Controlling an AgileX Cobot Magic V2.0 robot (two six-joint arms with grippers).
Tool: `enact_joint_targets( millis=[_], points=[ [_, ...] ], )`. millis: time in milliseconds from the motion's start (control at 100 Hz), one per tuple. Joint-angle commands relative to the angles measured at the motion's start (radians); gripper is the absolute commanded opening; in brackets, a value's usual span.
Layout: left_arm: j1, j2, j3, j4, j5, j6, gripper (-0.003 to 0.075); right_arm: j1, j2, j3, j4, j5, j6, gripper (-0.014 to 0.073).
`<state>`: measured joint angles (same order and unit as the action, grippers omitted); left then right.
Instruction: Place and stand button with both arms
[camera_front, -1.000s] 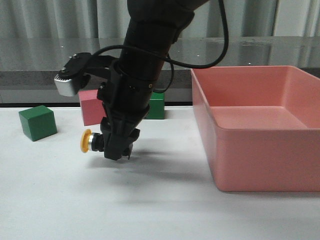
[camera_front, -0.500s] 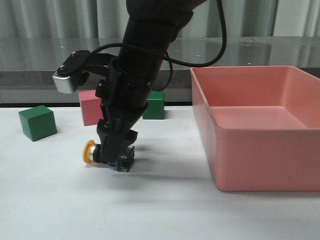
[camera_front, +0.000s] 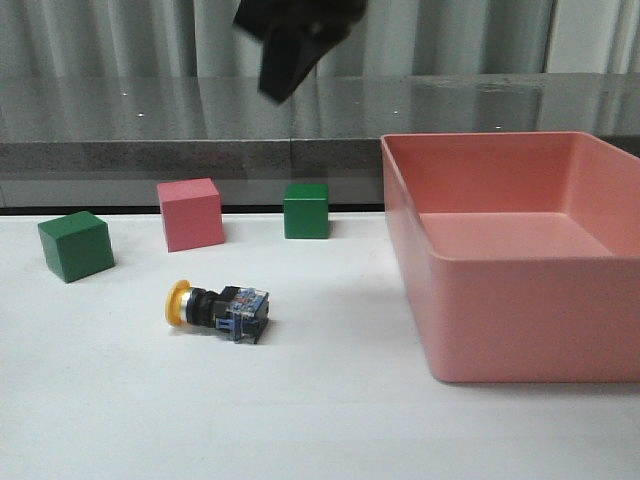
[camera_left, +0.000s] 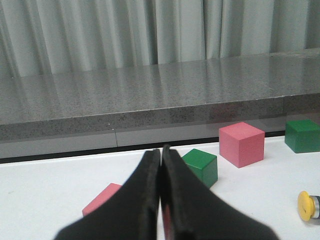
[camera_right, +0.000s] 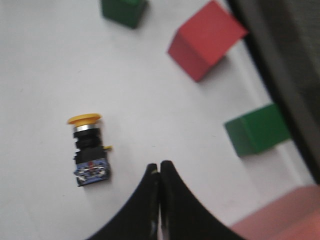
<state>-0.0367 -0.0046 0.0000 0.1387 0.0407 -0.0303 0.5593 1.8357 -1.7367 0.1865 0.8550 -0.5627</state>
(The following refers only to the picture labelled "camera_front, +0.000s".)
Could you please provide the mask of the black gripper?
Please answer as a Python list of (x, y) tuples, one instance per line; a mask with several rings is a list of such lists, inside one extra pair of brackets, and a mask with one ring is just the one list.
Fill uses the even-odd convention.
[(288, 100), (321, 58), (364, 16), (361, 0), (241, 1), (233, 23), (263, 41), (259, 91)]

